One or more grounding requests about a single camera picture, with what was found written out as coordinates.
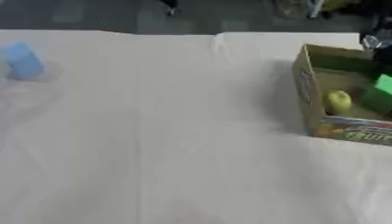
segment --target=white sheet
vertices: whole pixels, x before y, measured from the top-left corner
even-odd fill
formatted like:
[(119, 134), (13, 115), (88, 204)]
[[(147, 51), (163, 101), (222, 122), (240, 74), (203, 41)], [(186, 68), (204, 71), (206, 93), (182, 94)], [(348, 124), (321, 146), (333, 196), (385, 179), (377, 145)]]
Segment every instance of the white sheet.
[(291, 62), (354, 34), (0, 31), (0, 223), (391, 223), (389, 147), (304, 136)]

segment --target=blue block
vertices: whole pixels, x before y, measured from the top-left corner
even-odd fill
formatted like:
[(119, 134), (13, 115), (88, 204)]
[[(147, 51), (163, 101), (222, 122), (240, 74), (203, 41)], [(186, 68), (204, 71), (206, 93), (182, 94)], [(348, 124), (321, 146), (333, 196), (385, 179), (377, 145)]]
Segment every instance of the blue block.
[(1, 54), (9, 63), (15, 79), (28, 80), (44, 72), (44, 65), (25, 43), (6, 46)]

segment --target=yellow apple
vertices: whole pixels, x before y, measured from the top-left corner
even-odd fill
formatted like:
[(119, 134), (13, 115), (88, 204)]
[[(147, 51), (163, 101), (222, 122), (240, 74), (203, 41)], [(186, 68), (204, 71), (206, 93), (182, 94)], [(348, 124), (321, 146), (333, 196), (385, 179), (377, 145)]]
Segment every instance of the yellow apple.
[(353, 105), (350, 95), (339, 90), (330, 91), (326, 96), (326, 100), (327, 111), (335, 116), (347, 112)]

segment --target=green block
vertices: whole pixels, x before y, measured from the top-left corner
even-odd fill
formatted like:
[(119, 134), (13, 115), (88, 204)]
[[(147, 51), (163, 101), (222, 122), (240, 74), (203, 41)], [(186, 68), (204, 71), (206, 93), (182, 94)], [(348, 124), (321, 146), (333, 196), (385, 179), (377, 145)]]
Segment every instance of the green block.
[(382, 74), (374, 87), (362, 97), (362, 103), (380, 114), (392, 111), (392, 77)]

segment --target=floor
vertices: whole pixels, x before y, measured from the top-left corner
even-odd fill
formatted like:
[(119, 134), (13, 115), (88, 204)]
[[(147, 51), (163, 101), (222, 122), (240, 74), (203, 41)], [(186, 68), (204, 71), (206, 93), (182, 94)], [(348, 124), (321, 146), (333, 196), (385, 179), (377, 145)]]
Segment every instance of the floor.
[(358, 32), (360, 17), (287, 18), (273, 0), (179, 0), (164, 14), (158, 0), (0, 0), (0, 29), (106, 30), (145, 34)]

